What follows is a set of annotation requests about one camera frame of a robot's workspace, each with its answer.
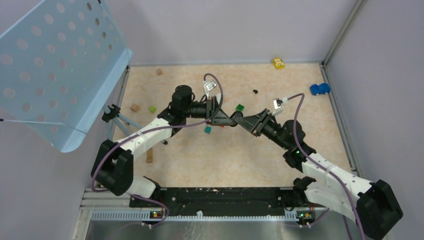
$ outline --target white zip tie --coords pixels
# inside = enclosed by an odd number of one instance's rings
[[[335,168],[335,167],[337,167],[337,166],[334,165],[334,164],[331,164],[330,166],[327,167],[327,170],[325,170],[325,173],[324,173],[324,177],[325,177],[324,182],[325,182],[325,185],[326,186],[328,186],[328,178],[329,178],[328,175],[331,172],[331,170],[333,170],[333,168]]]

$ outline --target black bracket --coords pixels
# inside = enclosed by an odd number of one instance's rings
[[[376,183],[365,193],[358,194],[356,210],[364,233],[374,239],[381,240],[404,216],[392,188],[383,180]]]
[[[103,157],[116,145],[117,143],[111,140],[105,140],[98,150],[97,157],[95,158],[94,166],[91,170],[91,177],[93,177],[97,166],[102,161]],[[133,183],[134,177],[134,158],[130,150],[123,150],[118,147],[107,158],[97,174],[96,181],[111,191],[116,196],[124,194]]]
[[[101,119],[103,121],[105,121],[106,123],[108,123],[110,120],[112,120],[114,118],[119,117],[119,114],[120,114],[120,111],[121,111],[121,108],[118,107],[115,104],[112,104],[112,107],[111,106],[107,106],[107,107],[110,109],[110,112],[109,113],[103,113],[103,116],[101,117]]]

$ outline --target teal cube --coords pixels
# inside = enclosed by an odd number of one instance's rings
[[[205,132],[205,133],[207,133],[207,134],[210,134],[210,133],[211,133],[211,131],[212,131],[212,128],[211,128],[210,126],[206,126],[206,127],[204,128],[204,132]]]
[[[240,112],[243,112],[243,109],[245,109],[245,106],[243,106],[243,105],[241,105],[241,104],[239,104],[239,105],[235,108],[235,110],[240,111]]]

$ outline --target light blue perforated panel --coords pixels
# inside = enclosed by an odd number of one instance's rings
[[[44,0],[0,36],[0,106],[18,120],[88,132],[132,56],[97,0]],[[28,127],[61,152],[86,136]]]

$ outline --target black clamp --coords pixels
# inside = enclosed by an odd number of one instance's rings
[[[103,121],[105,121],[106,123],[108,123],[110,120],[112,120],[114,118],[119,117],[119,114],[120,114],[120,111],[121,111],[121,108],[118,107],[115,104],[112,104],[112,107],[111,106],[107,106],[107,107],[109,108],[110,112],[109,113],[106,113],[106,112],[103,113],[103,116],[101,117],[101,119]]]

